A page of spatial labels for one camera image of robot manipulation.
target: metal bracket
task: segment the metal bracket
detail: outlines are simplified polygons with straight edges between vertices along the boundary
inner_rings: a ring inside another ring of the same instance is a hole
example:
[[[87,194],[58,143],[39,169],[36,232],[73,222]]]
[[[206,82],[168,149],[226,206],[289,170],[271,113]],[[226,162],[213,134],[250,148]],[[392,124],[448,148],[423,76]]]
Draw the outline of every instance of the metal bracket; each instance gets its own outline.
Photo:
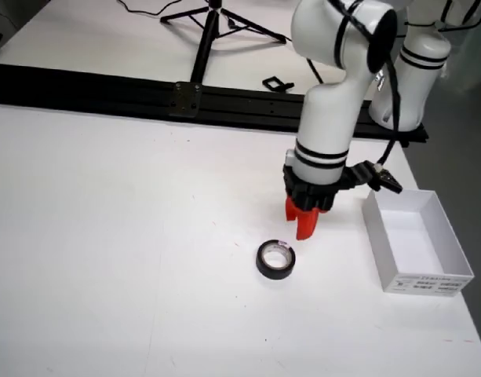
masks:
[[[294,82],[284,83],[277,76],[272,76],[263,80],[263,86],[272,92],[285,93],[287,90],[294,88]]]
[[[176,82],[169,103],[170,116],[194,118],[199,113],[202,85],[195,82]]]

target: roll of tape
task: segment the roll of tape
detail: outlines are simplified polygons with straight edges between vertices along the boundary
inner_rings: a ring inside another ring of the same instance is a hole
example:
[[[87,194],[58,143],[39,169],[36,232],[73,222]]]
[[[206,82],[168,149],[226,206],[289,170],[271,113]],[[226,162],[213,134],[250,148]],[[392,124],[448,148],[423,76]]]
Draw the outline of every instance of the roll of tape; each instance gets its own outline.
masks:
[[[287,278],[293,272],[295,263],[296,254],[294,254],[293,248],[285,242],[269,240],[257,249],[257,269],[268,279]]]

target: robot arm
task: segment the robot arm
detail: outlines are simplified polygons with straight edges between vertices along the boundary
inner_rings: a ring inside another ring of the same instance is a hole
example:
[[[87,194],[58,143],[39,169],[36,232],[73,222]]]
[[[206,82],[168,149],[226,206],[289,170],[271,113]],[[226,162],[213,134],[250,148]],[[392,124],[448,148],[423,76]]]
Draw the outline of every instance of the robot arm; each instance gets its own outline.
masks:
[[[395,11],[377,0],[302,0],[296,9],[294,49],[346,71],[343,82],[307,92],[296,146],[286,154],[286,216],[297,219],[299,240],[312,235],[319,213],[331,209],[340,190],[364,183],[402,189],[381,166],[345,166],[363,98],[389,59],[396,32]]]
[[[401,104],[400,131],[416,129],[423,119],[425,102],[451,51],[450,42],[438,32],[436,21],[460,26],[481,9],[481,0],[415,0],[407,8],[408,31],[395,62]],[[370,115],[392,129],[392,98],[389,82],[377,92]]]

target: floor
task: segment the floor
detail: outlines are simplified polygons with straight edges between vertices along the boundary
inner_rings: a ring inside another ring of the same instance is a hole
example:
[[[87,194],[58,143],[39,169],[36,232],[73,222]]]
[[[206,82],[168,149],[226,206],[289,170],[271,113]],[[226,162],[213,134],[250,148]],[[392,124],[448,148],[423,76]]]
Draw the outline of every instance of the floor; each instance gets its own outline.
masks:
[[[464,297],[481,337],[481,84],[466,93],[439,82],[426,113],[430,140],[406,156],[422,189],[436,190],[476,278]]]

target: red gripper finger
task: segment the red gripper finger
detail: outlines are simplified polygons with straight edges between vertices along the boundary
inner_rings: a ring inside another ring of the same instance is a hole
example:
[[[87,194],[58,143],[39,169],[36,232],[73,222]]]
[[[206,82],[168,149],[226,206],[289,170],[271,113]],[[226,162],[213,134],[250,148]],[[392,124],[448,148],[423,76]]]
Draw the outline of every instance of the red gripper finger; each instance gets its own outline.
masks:
[[[317,226],[319,213],[325,214],[326,212],[326,210],[319,210],[318,208],[313,208],[312,210],[300,210],[294,205],[292,199],[287,196],[286,218],[287,221],[294,221],[297,219],[297,240],[307,240],[310,238]]]
[[[319,210],[314,208],[306,212],[301,211],[297,214],[297,240],[307,240],[310,238],[319,220]]]
[[[296,220],[297,216],[297,208],[294,206],[294,203],[290,197],[287,196],[286,199],[286,219],[287,221],[294,221]]]

